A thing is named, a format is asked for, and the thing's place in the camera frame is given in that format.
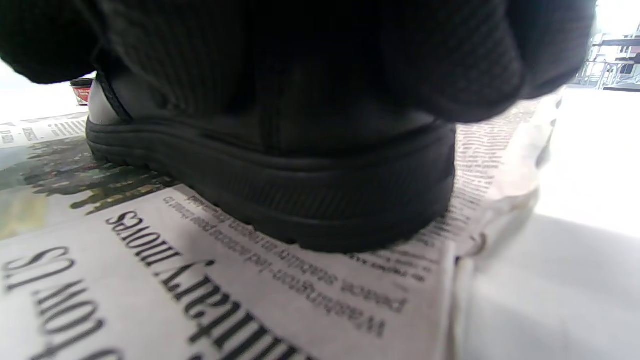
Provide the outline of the person's right hand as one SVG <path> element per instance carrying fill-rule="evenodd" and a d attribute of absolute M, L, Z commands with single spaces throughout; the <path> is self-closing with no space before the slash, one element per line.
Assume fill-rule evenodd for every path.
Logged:
<path fill-rule="evenodd" d="M 124 63 L 190 116 L 373 96 L 476 123 L 578 73 L 594 0 L 3 0 L 1 59 L 34 84 Z"/>

